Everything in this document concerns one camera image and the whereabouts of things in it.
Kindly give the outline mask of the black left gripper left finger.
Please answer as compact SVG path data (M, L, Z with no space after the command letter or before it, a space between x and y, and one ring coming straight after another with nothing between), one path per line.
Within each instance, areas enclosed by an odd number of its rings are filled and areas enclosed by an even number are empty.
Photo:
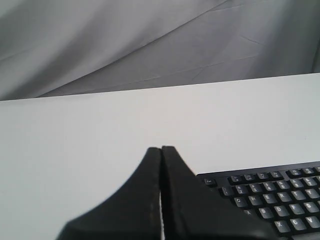
M108 199L70 220L59 240L160 240L159 148L147 149L130 178Z

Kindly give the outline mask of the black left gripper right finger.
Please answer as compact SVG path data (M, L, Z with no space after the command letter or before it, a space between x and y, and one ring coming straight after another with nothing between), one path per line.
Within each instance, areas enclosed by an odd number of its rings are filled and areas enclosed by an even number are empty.
M167 240L276 240L272 226L196 178L173 146L161 149L161 208Z

